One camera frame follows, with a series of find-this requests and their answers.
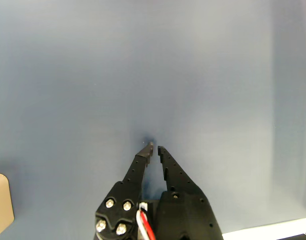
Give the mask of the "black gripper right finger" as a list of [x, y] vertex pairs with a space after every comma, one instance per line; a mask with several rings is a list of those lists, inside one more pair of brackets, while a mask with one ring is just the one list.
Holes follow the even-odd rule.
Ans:
[[163, 146], [158, 147], [167, 190], [154, 219], [157, 240], [222, 240], [223, 235], [204, 192]]

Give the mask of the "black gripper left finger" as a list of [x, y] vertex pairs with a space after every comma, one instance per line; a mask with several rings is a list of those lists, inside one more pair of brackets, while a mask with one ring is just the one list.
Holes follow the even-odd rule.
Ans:
[[136, 240], [138, 224], [136, 213], [142, 202], [145, 170], [153, 155], [154, 144], [141, 149], [126, 172], [116, 182], [95, 212], [95, 240]]

